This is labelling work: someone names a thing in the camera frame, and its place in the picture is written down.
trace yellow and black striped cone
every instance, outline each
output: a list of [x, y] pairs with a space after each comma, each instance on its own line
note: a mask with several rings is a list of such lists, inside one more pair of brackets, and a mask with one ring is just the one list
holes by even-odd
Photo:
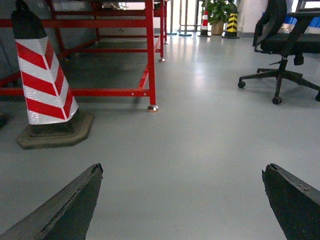
[[238, 27], [238, 14], [231, 13], [223, 38], [238, 39], [239, 37], [237, 36], [237, 32], [238, 32], [237, 27]]

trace chair backrest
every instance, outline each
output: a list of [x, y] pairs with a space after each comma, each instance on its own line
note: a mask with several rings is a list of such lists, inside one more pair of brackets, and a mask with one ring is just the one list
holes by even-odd
[[253, 46], [275, 35], [287, 16], [286, 0], [268, 0], [265, 13], [255, 26]]

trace green leaves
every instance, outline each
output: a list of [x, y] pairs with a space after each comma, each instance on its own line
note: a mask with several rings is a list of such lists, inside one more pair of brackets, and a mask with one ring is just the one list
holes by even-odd
[[234, 0], [209, 0], [207, 3], [208, 22], [210, 24], [216, 24], [220, 21], [228, 22], [233, 9], [237, 9]]

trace chair armrest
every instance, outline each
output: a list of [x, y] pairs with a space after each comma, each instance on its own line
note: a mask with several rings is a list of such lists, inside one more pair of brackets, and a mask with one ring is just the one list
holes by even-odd
[[287, 15], [289, 17], [293, 17], [296, 19], [315, 18], [315, 17], [320, 17], [320, 11], [298, 11], [298, 12], [290, 12]]
[[320, 7], [312, 7], [312, 8], [300, 8], [298, 12], [319, 12]]
[[296, 18], [297, 22], [279, 53], [284, 57], [287, 57], [290, 54], [296, 41], [301, 36], [301, 34], [303, 34], [307, 30], [312, 19], [314, 19], [314, 17], [320, 17], [320, 11], [290, 12], [288, 13], [288, 16]]

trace chair seat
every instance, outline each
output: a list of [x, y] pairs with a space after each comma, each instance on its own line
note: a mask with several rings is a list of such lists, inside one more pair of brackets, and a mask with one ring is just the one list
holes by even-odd
[[[274, 36], [270, 36], [261, 43], [261, 49], [277, 54], [281, 51], [281, 48], [287, 41], [288, 36], [288, 33], [277, 33]], [[289, 55], [299, 53], [320, 54], [320, 34], [302, 34], [294, 44]]]

